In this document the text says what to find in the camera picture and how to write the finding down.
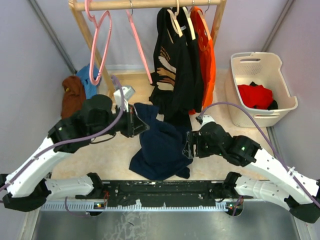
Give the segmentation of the navy blue t shirt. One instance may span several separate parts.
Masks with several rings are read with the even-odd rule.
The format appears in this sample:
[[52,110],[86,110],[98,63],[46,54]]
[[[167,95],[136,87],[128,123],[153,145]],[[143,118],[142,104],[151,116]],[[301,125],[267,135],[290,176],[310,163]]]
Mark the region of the navy blue t shirt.
[[139,135],[141,148],[131,158],[129,169],[155,181],[172,176],[189,179],[188,166],[193,162],[183,155],[187,132],[192,130],[189,115],[177,113],[173,118],[157,119],[159,108],[155,105],[135,103],[137,114],[149,125],[149,130]]

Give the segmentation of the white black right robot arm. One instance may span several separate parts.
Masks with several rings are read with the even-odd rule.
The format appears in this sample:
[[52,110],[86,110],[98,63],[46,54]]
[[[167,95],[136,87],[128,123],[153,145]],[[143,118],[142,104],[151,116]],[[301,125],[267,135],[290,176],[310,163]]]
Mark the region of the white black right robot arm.
[[261,145],[243,135],[231,136],[214,121],[203,123],[200,130],[186,135],[182,151],[189,159],[212,155],[223,157],[228,163],[255,171],[267,178],[257,180],[229,172],[223,192],[229,198],[248,196],[276,204],[306,223],[315,223],[320,217],[320,182],[287,170],[281,162]]

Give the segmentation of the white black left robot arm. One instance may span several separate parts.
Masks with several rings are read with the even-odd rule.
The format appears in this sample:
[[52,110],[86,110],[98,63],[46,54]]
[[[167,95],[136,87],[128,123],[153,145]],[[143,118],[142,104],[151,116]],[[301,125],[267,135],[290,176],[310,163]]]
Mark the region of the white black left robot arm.
[[7,191],[1,200],[4,207],[30,212],[42,207],[46,201],[101,197],[105,187],[97,173],[60,180],[47,178],[47,174],[59,162],[90,145],[96,137],[121,133],[133,138],[149,129],[134,105],[120,102],[115,113],[112,106],[112,100],[102,94],[85,100],[79,111],[54,125],[23,165],[11,174],[1,174],[0,189]]

